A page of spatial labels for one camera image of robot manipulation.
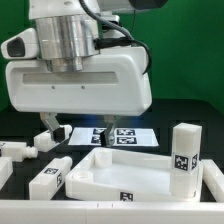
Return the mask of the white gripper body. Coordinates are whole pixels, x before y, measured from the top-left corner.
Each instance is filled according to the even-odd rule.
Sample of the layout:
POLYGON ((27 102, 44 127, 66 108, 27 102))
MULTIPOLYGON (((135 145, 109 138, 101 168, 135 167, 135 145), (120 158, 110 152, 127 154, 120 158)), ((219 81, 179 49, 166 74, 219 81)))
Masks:
POLYGON ((18 111, 139 116, 152 103, 146 52, 141 47, 103 49, 79 72, 53 73, 40 60, 6 66, 11 104, 18 111))

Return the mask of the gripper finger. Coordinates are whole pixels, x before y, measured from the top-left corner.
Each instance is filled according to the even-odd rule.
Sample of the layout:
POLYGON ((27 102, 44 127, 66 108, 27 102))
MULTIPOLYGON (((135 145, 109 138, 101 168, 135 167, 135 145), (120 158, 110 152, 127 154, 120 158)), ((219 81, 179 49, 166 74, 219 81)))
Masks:
POLYGON ((114 131, 119 122, 119 117, 115 115, 105 115, 104 121, 107 124, 107 127, 100 133, 101 146, 111 147, 115 142, 114 131))
POLYGON ((41 112, 40 119, 50 132, 51 139, 56 143, 65 140, 65 128, 61 127, 56 119, 57 114, 53 112, 41 112))

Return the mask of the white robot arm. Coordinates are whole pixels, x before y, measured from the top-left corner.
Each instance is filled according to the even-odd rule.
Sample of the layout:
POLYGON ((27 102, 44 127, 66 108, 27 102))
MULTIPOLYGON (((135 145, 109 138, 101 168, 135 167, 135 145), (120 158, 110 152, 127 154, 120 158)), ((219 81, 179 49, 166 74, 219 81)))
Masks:
POLYGON ((1 45, 11 104, 38 112, 56 142, 59 113, 102 115, 101 144, 114 144, 121 116, 152 103, 146 44, 119 24, 119 15, 160 8, 168 0, 29 0, 29 28, 1 45))

